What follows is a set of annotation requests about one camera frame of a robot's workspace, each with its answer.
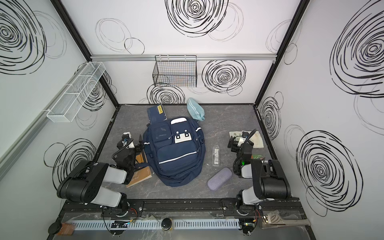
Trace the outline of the brown hardcover book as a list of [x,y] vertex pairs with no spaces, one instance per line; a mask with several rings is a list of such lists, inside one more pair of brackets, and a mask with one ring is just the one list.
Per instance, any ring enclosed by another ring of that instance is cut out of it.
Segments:
[[[147,157],[144,152],[141,152],[138,156],[136,156],[136,164],[143,164],[147,163]],[[132,187],[138,183],[141,183],[149,178],[152,177],[151,168],[149,166],[147,167],[140,167],[133,175],[130,183],[126,185],[127,188]]]

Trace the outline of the navy blue student backpack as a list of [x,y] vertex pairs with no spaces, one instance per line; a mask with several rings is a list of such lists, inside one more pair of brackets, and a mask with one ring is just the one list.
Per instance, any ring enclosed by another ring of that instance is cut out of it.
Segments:
[[166,186],[187,185],[201,173],[206,146],[198,121],[178,117],[149,124],[143,141],[148,165]]

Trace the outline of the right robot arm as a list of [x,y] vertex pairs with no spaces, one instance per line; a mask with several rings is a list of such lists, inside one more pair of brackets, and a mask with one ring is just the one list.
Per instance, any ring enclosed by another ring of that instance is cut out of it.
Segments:
[[243,179],[251,179],[253,185],[239,191],[236,197],[237,211],[245,215],[252,206],[265,201],[287,200],[291,198],[291,188],[278,160],[255,157],[257,146],[256,129],[251,132],[230,132],[228,148],[236,153],[233,172]]

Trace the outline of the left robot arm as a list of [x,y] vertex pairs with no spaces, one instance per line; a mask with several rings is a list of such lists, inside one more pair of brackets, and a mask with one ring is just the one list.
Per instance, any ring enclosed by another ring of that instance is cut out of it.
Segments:
[[130,133],[125,133],[112,154],[114,165],[81,161],[59,184],[57,196],[74,203],[109,207],[116,215],[124,216],[131,210],[127,195],[102,186],[103,183],[127,185],[138,170],[138,156],[144,149],[142,136],[135,144]]

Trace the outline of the white refill pouch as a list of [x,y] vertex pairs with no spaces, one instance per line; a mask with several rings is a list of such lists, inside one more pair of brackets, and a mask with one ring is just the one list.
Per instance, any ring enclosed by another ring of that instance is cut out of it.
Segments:
[[[243,132],[241,131],[234,131],[234,132],[229,132],[230,137],[236,137],[237,141],[239,138],[243,135]],[[254,135],[250,138],[250,141],[254,144],[253,148],[254,149],[262,149],[264,148],[264,142],[263,139],[258,131],[254,133]]]

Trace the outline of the green snack packet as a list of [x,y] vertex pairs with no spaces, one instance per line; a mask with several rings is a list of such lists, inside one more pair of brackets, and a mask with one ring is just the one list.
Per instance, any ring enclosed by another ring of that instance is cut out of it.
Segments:
[[264,160],[265,158],[262,155],[252,155],[252,160]]

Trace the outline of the clear plastic stationery case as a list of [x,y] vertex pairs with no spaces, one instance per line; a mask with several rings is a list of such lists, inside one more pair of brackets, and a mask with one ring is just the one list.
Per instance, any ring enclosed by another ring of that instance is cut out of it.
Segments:
[[218,167],[220,165],[220,147],[218,145],[213,146],[212,154],[213,166]]

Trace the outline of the lavender glasses case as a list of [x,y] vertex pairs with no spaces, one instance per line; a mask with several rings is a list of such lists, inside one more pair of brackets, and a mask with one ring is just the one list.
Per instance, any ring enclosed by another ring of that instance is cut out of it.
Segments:
[[216,191],[223,186],[232,175],[233,173],[229,168],[223,168],[208,180],[207,186],[211,191]]

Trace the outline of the dark blue book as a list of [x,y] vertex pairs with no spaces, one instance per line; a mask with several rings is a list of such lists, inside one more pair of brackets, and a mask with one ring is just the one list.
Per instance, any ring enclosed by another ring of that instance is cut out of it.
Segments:
[[157,104],[147,109],[150,124],[159,123],[167,120],[167,116],[162,104]]

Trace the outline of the light teal pencil pouch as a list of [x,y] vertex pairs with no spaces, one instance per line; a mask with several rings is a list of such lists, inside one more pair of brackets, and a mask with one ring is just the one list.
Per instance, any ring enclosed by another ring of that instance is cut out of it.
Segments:
[[200,122],[205,120],[205,110],[193,98],[188,99],[187,110],[194,120]]

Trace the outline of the black round knob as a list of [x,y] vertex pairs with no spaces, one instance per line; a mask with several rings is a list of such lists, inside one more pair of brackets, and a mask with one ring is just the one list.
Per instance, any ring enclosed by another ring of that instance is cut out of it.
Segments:
[[173,222],[170,218],[165,218],[161,222],[161,228],[163,231],[169,231],[172,228]]

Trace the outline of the black round cap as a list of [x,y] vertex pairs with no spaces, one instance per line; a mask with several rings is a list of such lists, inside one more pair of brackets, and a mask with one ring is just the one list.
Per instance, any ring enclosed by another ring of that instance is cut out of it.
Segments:
[[49,226],[48,233],[49,235],[55,235],[59,233],[62,229],[62,223],[60,221],[54,222]]

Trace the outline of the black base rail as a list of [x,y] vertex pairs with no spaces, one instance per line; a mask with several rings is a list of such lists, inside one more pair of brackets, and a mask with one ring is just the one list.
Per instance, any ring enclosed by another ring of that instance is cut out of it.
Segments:
[[142,217],[149,213],[178,213],[178,212],[211,212],[225,217],[252,218],[266,216],[273,211],[279,211],[284,216],[295,215],[299,219],[307,216],[298,198],[288,200],[261,201],[253,205],[245,204],[240,198],[224,199],[128,199],[117,207],[105,207],[97,204],[65,202],[58,219],[66,214],[101,214],[106,217]]

